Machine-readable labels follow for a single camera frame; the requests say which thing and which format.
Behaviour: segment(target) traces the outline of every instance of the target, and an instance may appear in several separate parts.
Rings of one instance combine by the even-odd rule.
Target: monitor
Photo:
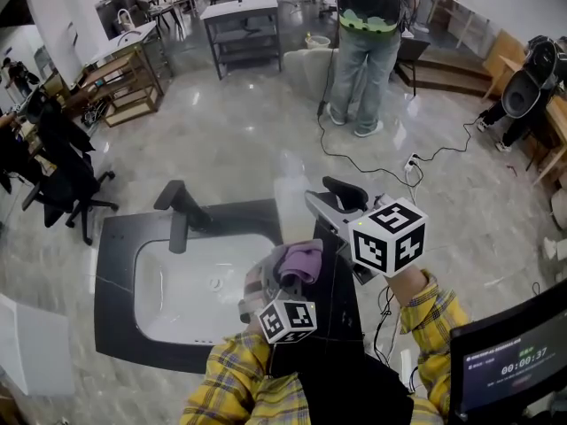
[[[567,282],[451,337],[453,423],[521,413],[567,384]]]

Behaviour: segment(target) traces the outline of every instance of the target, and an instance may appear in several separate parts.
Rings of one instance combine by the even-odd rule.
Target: wooden platform
[[[400,78],[413,87],[411,67],[396,68]],[[492,76],[480,58],[465,56],[449,49],[428,48],[416,62],[416,86],[482,97],[492,84]]]

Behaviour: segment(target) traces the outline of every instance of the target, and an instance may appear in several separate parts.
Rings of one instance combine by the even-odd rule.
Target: screen
[[[463,412],[516,395],[567,367],[567,312],[521,336],[464,356]]]

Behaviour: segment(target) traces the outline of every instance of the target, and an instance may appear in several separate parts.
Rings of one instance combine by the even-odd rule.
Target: sink
[[[245,329],[238,301],[245,276],[274,248],[261,235],[190,239],[187,251],[169,251],[169,241],[147,243],[136,256],[134,312],[151,340],[219,344]]]

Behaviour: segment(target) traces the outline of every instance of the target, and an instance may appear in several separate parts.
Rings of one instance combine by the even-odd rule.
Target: marble floor
[[[286,11],[293,10],[287,6]],[[158,113],[119,127],[101,125],[94,134],[96,167],[111,166],[117,175],[100,197],[119,203],[119,214],[150,212],[172,179],[184,180],[202,205],[273,197],[274,181],[283,175],[283,151],[301,160],[314,189],[322,187],[324,175],[336,175],[362,178],[392,197],[409,197],[389,174],[361,175],[343,159],[325,156],[316,103],[297,96],[276,65],[236,69],[219,81],[206,50],[198,49],[185,46],[178,52],[177,62],[183,55],[202,61],[176,75]],[[323,120],[328,129],[323,142],[361,168],[382,167],[402,176],[412,152],[427,157],[440,146],[462,148],[467,139],[462,124],[483,108],[475,97],[439,91],[418,90],[413,98],[394,78],[384,100],[381,134],[358,139],[351,127]],[[535,171],[524,171],[528,158],[520,150],[496,151],[495,132],[481,135],[473,128],[471,134],[465,153],[442,152],[422,165],[425,177],[416,200],[431,218],[429,250],[421,266],[455,289],[465,309],[479,319],[530,298],[533,282],[542,289],[553,284],[558,266],[542,260],[540,241],[560,232],[550,215],[550,191],[532,188]],[[10,197],[0,190],[0,290],[68,317],[76,393],[72,398],[26,398],[14,389],[22,411],[31,423],[42,425],[61,416],[79,425],[177,423],[183,401],[201,376],[138,366],[95,351],[91,267],[103,218],[112,212],[92,213],[95,244],[89,248],[82,243],[80,226],[69,229],[60,221],[45,228],[40,205],[22,212],[28,192],[28,186],[16,184]],[[383,287],[380,278],[357,287],[369,340],[380,318],[377,293]],[[384,352],[390,351],[397,306],[392,311],[378,339]],[[391,358],[396,368],[403,348],[412,349],[416,358],[412,342],[397,338]]]

